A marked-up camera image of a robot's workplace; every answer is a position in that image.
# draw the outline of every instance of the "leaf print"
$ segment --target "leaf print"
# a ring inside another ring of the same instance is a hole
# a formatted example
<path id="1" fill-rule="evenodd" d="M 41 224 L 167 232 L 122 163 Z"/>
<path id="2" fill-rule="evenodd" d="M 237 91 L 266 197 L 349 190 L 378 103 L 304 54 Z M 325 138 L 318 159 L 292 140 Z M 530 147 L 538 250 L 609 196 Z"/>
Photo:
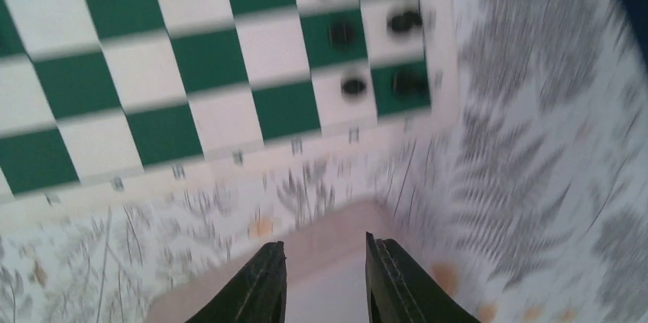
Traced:
<path id="1" fill-rule="evenodd" d="M 182 194 L 173 194 L 170 201 L 181 205 L 194 217 L 205 218 L 214 211 L 227 217 L 234 211 L 236 197 L 230 189 L 216 185 L 211 192 L 185 190 Z"/>
<path id="2" fill-rule="evenodd" d="M 634 138 L 637 123 L 641 122 L 640 118 L 644 113 L 645 107 L 643 103 L 646 98 L 638 100 L 638 93 L 641 91 L 643 91 L 643 88 L 637 87 L 635 82 L 624 87 L 621 96 L 624 111 L 627 115 L 615 126 L 611 136 L 611 149 L 602 159 L 604 166 L 607 167 L 607 179 L 604 182 L 597 179 L 592 181 L 597 187 L 596 191 L 591 192 L 594 217 L 585 233 L 583 233 L 583 237 L 594 227 L 603 211 L 625 194 L 633 181 L 633 177 L 626 176 L 625 173 L 632 167 L 643 149 L 643 143 L 633 147 L 629 146 L 628 143 L 629 138 Z M 604 191 L 601 191 L 600 183 L 605 184 Z"/>
<path id="3" fill-rule="evenodd" d="M 430 201 L 444 199 L 448 194 L 444 178 L 446 167 L 451 165 L 446 156 L 447 140 L 445 135 L 432 136 L 425 155 L 423 151 L 416 153 L 416 147 L 412 146 L 409 158 L 413 160 L 416 170 L 408 172 L 408 168 L 405 168 L 405 177 L 392 180 L 389 185 L 397 195 L 396 205 L 391 206 L 394 208 L 394 224 L 418 235 L 424 248 L 447 249 L 454 245 L 452 239 L 455 232 L 450 230 L 453 225 L 449 223 L 446 205 Z"/>
<path id="4" fill-rule="evenodd" d="M 47 285 L 47 273 L 45 269 L 41 266 L 41 262 L 38 259 L 34 260 L 34 268 L 29 275 L 30 282 L 36 282 L 40 287 L 45 287 Z"/>
<path id="5" fill-rule="evenodd" d="M 146 245 L 141 233 L 151 229 L 151 216 L 147 209 L 139 205 L 123 205 L 122 208 L 126 214 L 126 222 L 123 228 L 117 228 L 115 231 L 117 249 L 130 264 L 137 263 L 143 266 Z"/>
<path id="6" fill-rule="evenodd" d="M 368 184 L 373 186 L 378 194 L 383 193 L 383 187 L 386 188 L 394 182 L 396 171 L 409 163 L 414 148 L 415 141 L 405 141 L 396 150 L 380 159 L 374 169 L 369 172 Z"/>
<path id="7" fill-rule="evenodd" d="M 157 229 L 163 243 L 182 236 L 209 247 L 222 262 L 229 262 L 231 258 L 233 237 L 230 234 L 221 234 L 217 227 L 219 220 L 210 218 L 208 211 L 203 209 L 196 212 L 195 208 L 185 208 L 193 219 L 186 225 L 180 225 L 176 218 L 166 218 L 160 221 Z"/>
<path id="8" fill-rule="evenodd" d="M 305 162 L 302 166 L 302 179 L 298 179 L 292 170 L 288 170 L 287 179 L 277 186 L 279 202 L 293 214 L 297 228 L 333 210 L 335 190 L 333 186 L 327 186 L 324 182 L 327 163 L 326 159 L 316 160 L 312 164 Z M 312 193 L 315 193 L 315 202 L 311 205 Z"/>
<path id="9" fill-rule="evenodd" d="M 34 308 L 34 300 L 31 296 L 26 296 L 23 302 L 16 308 L 16 317 L 29 318 Z"/>
<path id="10" fill-rule="evenodd" d="M 134 227 L 147 224 L 143 218 L 145 212 L 141 212 L 143 209 L 138 211 L 130 206 L 125 207 L 130 212 L 128 215 Z M 142 277 L 127 270 L 127 263 L 122 260 L 126 258 L 120 257 L 114 248 L 114 244 L 119 243 L 116 239 L 120 230 L 116 229 L 126 229 L 129 221 L 119 222 L 112 216 L 112 210 L 109 210 L 105 220 L 93 218 L 90 227 L 76 225 L 68 230 L 68 233 L 72 233 L 67 236 L 71 242 L 64 244 L 60 260 L 70 268 L 71 277 L 46 293 L 45 321 L 118 321 L 111 312 L 115 307 L 115 296 L 119 294 L 120 312 L 123 312 L 126 321 L 144 318 L 151 292 L 139 288 Z M 117 285 L 110 283 L 115 277 L 118 277 Z"/>
<path id="11" fill-rule="evenodd" d="M 16 323 L 18 318 L 31 316 L 34 306 L 30 295 L 24 293 L 21 274 L 11 273 L 6 267 L 0 270 L 0 318 Z"/>
<path id="12" fill-rule="evenodd" d="M 574 144 L 580 144 L 581 142 L 585 142 L 592 131 L 592 126 L 589 123 L 589 121 L 585 121 L 581 124 L 581 126 L 578 128 L 578 131 L 576 131 L 576 135 L 574 136 Z"/>
<path id="13" fill-rule="evenodd" d="M 595 77 L 604 25 L 595 0 L 483 0 L 477 24 L 460 52 L 472 71 L 470 93 L 506 106 L 531 79 L 548 111 L 584 92 Z M 543 73 L 531 75 L 531 69 Z"/>
<path id="14" fill-rule="evenodd" d="M 172 289 L 215 267 L 207 258 L 194 257 L 189 248 L 173 251 L 165 247 L 157 258 L 156 276 Z"/>
<path id="15" fill-rule="evenodd" d="M 648 313 L 644 294 L 648 269 L 646 215 L 631 207 L 604 219 L 591 249 L 606 267 L 598 301 L 609 310 L 605 321 L 640 321 Z"/>
<path id="16" fill-rule="evenodd" d="M 326 159 L 313 161 L 313 165 L 309 166 L 308 163 L 303 164 L 304 182 L 308 186 L 316 186 L 322 181 L 326 175 L 326 167 L 329 162 Z"/>
<path id="17" fill-rule="evenodd" d="M 295 216 L 296 227 L 300 228 L 311 219 L 306 187 L 300 179 L 295 179 L 293 171 L 288 170 L 288 179 L 277 186 L 279 202 Z"/>
<path id="18" fill-rule="evenodd" d="M 505 287 L 510 288 L 529 274 L 551 267 L 554 261 L 548 258 L 548 252 L 571 235 L 546 235 L 569 187 L 550 204 L 538 205 L 562 150 L 554 151 L 532 169 L 544 137 L 535 137 L 521 147 L 527 123 L 502 134 L 501 118 L 467 111 L 464 125 L 462 152 L 457 160 L 462 181 L 453 192 L 453 201 L 460 209 L 450 217 L 463 230 L 456 247 L 493 262 L 489 279 L 506 276 Z M 511 156 L 510 149 L 519 150 Z"/>

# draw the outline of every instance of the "floral print surface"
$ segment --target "floral print surface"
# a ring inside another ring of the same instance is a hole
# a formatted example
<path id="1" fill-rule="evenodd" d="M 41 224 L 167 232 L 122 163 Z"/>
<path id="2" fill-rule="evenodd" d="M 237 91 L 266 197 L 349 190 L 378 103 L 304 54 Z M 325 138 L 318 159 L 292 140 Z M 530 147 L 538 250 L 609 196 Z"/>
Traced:
<path id="1" fill-rule="evenodd" d="M 617 0 L 454 0 L 457 128 L 0 239 L 0 323 L 156 296 L 373 197 L 483 322 L 648 322 L 648 77 Z"/>

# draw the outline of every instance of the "tan surface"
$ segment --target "tan surface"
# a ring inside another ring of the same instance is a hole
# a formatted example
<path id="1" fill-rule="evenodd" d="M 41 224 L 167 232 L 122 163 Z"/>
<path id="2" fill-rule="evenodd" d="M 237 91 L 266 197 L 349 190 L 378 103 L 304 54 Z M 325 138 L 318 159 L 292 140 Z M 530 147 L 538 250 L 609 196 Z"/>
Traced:
<path id="1" fill-rule="evenodd" d="M 305 279 L 326 273 L 344 260 L 365 253 L 365 232 L 392 238 L 407 248 L 390 218 L 374 202 L 356 202 L 327 215 L 304 229 L 279 237 L 285 243 L 288 289 Z M 156 299 L 146 323 L 184 323 L 199 311 L 241 269 L 254 253 L 210 271 Z"/>

